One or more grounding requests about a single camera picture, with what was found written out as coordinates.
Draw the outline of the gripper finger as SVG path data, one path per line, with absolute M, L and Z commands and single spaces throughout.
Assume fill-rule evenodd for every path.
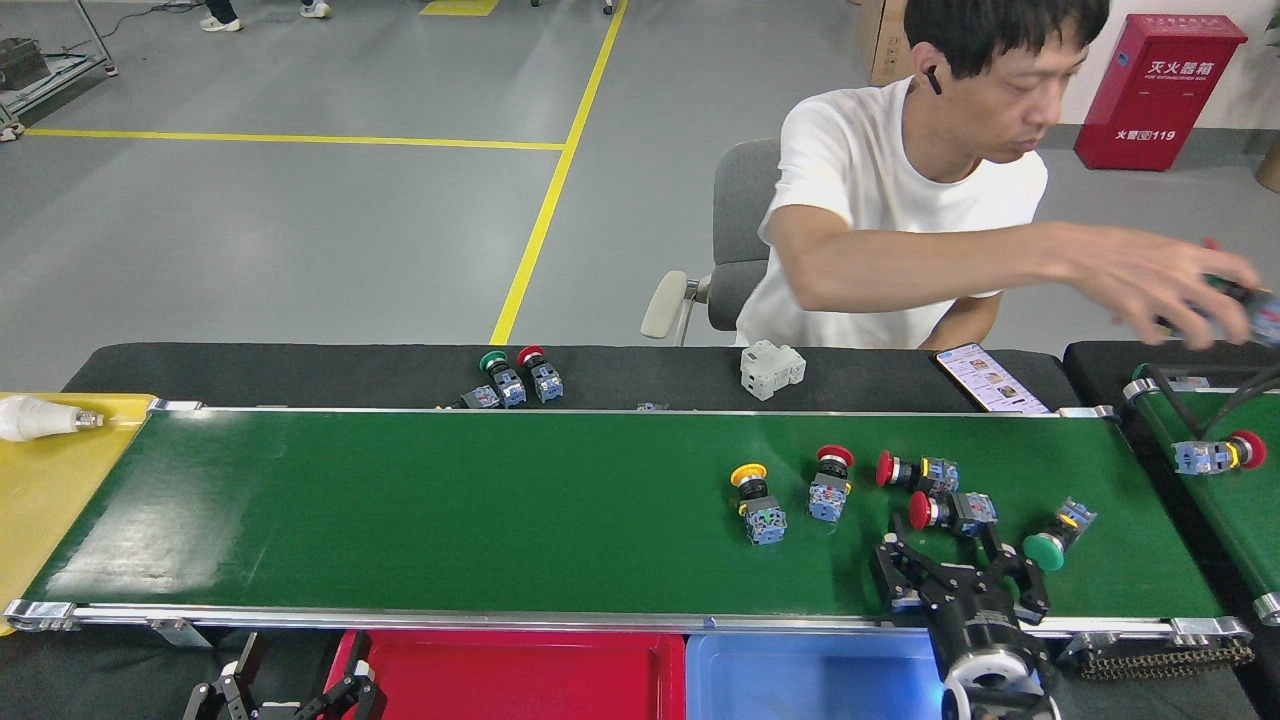
M 379 684 L 366 660 L 357 660 L 328 691 L 294 712 L 296 719 L 379 719 Z
M 233 664 L 221 670 L 215 682 L 197 684 L 186 706 L 186 719 L 260 719 L 261 710 L 253 698 L 252 685 L 262 666 L 262 642 L 251 632 Z

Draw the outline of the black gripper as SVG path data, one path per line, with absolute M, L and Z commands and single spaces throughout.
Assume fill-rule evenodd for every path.
M 1005 652 L 1030 662 L 1030 637 L 1018 618 L 1041 624 L 1051 602 L 1041 566 L 1000 539 L 997 527 L 979 532 L 982 571 L 957 574 L 914 550 L 901 536 L 876 546 L 873 574 L 891 612 L 931 609 L 931 643 L 938 664 Z

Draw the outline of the person's right hand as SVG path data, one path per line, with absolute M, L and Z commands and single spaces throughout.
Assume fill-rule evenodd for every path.
M 1073 251 L 1066 281 L 1108 309 L 1148 345 L 1164 342 L 1169 322 L 1190 348 L 1217 337 L 1242 345 L 1251 323 L 1240 302 L 1210 286 L 1208 275 L 1248 290 L 1261 277 L 1245 258 L 1180 240 L 1116 225 L 1069 224 Z

